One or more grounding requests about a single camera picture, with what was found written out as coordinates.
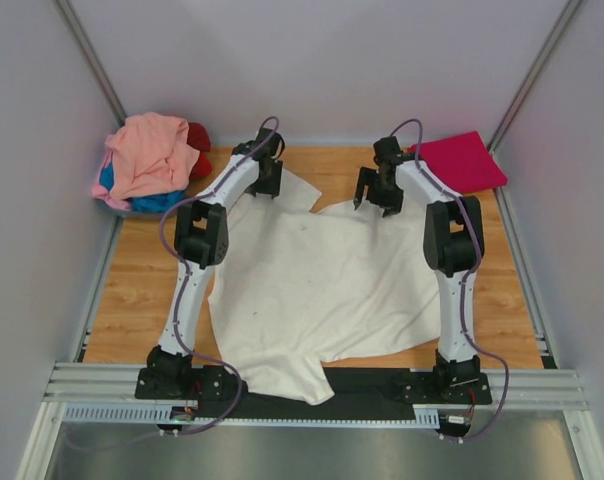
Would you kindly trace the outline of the white t shirt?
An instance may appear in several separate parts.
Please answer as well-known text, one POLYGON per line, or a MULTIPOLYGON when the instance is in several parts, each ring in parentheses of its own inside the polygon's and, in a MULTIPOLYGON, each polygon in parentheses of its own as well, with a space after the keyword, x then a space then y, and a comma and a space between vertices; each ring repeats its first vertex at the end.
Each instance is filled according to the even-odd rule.
POLYGON ((384 356, 438 338, 439 293, 413 200, 383 218, 286 174, 274 198, 243 195, 209 309, 222 358, 250 385, 319 376, 328 362, 384 356))

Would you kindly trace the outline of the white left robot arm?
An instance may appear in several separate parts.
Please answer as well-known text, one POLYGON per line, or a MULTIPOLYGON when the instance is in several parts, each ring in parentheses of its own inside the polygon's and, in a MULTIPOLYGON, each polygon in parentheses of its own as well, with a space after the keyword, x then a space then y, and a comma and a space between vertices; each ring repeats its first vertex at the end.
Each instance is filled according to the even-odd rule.
POLYGON ((285 142, 275 126, 261 125, 253 140, 238 144, 222 172, 202 192, 178 202, 172 244, 161 241, 178 261, 168 319, 147 356, 136 383, 143 400, 190 401, 201 391, 201 374, 192 365, 195 335, 208 283, 229 249, 228 213, 240 197, 280 193, 285 142))

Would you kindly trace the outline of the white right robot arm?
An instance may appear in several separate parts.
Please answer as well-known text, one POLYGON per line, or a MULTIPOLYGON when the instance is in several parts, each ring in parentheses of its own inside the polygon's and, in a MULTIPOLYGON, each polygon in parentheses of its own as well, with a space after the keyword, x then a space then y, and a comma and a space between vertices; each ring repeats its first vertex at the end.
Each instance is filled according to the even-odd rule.
POLYGON ((405 387, 424 403, 488 405, 488 379, 474 347, 473 289, 484 254, 481 205, 436 177, 417 152, 401 149, 394 136, 373 145, 373 168, 359 171, 354 207, 363 201, 398 214, 408 193, 425 208, 423 253, 439 288, 440 338, 433 369, 405 387))

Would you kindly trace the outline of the dark red t shirt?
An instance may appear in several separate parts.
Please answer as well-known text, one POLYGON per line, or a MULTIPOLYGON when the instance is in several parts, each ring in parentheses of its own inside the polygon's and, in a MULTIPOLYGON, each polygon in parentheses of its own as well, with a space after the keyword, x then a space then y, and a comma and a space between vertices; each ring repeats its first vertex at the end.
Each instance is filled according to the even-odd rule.
POLYGON ((208 158, 211 152, 211 140, 205 127, 196 122, 189 123, 187 144, 198 153, 198 160, 190 172, 190 180, 203 179, 212 173, 213 167, 208 158))

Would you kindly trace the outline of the folded magenta t shirt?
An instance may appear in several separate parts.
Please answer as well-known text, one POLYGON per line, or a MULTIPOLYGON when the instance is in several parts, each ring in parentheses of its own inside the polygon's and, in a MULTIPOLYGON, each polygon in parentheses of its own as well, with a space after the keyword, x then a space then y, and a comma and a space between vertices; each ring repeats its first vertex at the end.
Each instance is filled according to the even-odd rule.
POLYGON ((445 185, 462 194, 493 190, 508 183, 477 131, 425 142, 420 158, 445 185))

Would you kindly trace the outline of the blue t shirt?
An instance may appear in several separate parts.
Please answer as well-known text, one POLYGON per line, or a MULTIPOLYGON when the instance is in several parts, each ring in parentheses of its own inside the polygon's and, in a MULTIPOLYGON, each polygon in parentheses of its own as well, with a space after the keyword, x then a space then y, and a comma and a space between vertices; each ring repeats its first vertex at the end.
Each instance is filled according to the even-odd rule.
POLYGON ((177 190, 170 193, 153 194, 143 197, 133 197, 126 199, 131 203, 130 211, 119 211, 124 214, 142 213, 142 214, 163 214, 170 207, 183 200, 185 196, 184 190, 177 190))

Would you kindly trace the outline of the peach t shirt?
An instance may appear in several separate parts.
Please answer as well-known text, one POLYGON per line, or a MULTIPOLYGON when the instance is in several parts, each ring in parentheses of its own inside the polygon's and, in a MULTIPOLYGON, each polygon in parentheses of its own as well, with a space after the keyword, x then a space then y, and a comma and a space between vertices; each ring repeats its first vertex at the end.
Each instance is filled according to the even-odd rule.
POLYGON ((200 153, 187 143, 188 122, 149 112, 126 119, 105 141, 111 154, 117 200, 181 191, 200 153))

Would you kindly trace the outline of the pink t shirt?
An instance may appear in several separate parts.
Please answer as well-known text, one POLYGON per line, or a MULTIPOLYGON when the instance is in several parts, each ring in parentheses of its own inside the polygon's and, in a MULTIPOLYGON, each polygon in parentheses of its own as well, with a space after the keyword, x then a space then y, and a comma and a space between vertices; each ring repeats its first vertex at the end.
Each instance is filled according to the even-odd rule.
POLYGON ((94 199, 102 201, 111 209, 130 211, 131 203, 128 200, 116 199, 112 196, 111 190, 114 184, 115 176, 112 164, 112 152, 107 150, 91 187, 91 195, 94 199))

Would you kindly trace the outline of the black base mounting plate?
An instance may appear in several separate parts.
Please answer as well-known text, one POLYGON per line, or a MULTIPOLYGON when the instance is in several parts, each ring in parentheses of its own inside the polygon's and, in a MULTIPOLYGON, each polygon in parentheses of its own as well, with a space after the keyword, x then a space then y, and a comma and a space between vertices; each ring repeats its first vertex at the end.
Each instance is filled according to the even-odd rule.
POLYGON ((488 406, 492 394, 487 375, 447 386, 432 371, 383 368, 325 368, 317 376, 293 376, 267 382, 239 382, 221 366, 194 367, 201 391, 194 400, 167 400, 191 414, 221 415, 238 398, 234 411, 244 414, 318 416, 321 419, 392 419, 412 415, 424 405, 488 406))

